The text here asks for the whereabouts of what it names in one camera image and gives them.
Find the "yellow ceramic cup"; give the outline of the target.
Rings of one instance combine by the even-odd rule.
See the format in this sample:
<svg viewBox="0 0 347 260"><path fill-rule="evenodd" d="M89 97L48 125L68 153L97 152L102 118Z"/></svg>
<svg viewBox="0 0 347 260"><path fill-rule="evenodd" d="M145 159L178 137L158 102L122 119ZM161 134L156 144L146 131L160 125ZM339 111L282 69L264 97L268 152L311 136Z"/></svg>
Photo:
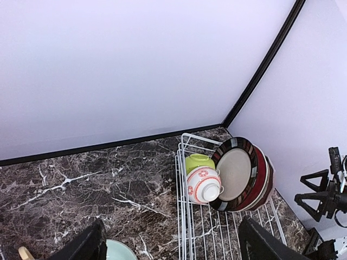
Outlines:
<svg viewBox="0 0 347 260"><path fill-rule="evenodd" d="M25 246L20 247L18 249L18 253L22 260L35 260L33 255L29 252L29 250Z"/></svg>

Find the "light teal ceramic bowl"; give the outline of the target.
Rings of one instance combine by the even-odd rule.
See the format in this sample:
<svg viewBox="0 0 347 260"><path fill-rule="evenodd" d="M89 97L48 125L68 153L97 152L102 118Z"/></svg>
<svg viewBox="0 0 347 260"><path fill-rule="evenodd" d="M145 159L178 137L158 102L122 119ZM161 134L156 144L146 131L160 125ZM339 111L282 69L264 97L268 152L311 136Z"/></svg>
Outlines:
<svg viewBox="0 0 347 260"><path fill-rule="evenodd" d="M124 243L117 240L106 240L106 260L137 260L135 253Z"/></svg>

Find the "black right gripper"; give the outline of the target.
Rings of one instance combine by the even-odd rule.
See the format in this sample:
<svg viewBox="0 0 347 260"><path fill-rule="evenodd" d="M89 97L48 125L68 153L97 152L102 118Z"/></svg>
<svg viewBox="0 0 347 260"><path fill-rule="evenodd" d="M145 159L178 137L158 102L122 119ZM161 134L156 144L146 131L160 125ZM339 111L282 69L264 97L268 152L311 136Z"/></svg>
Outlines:
<svg viewBox="0 0 347 260"><path fill-rule="evenodd" d="M346 193L340 193L336 184L329 184L329 170L302 175L300 182L314 193L296 194L294 201L313 220L320 222L322 217L337 220L336 214L346 214Z"/></svg>

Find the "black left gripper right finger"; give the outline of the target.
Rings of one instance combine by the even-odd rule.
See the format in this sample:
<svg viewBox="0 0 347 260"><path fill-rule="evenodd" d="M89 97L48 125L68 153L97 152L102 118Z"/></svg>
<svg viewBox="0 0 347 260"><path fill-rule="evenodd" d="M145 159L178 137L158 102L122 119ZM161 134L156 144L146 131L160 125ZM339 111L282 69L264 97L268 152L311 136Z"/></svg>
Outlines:
<svg viewBox="0 0 347 260"><path fill-rule="evenodd" d="M308 259L285 246L249 216L244 217L239 225L238 238L242 259Z"/></svg>

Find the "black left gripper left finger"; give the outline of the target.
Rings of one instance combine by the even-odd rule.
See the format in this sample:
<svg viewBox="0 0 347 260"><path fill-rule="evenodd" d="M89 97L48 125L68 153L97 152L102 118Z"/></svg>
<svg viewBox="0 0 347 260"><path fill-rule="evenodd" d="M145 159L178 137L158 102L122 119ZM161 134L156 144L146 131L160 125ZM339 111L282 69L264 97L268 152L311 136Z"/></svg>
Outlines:
<svg viewBox="0 0 347 260"><path fill-rule="evenodd" d="M101 219L95 220L61 250L48 259L54 260L105 260L107 255L106 229Z"/></svg>

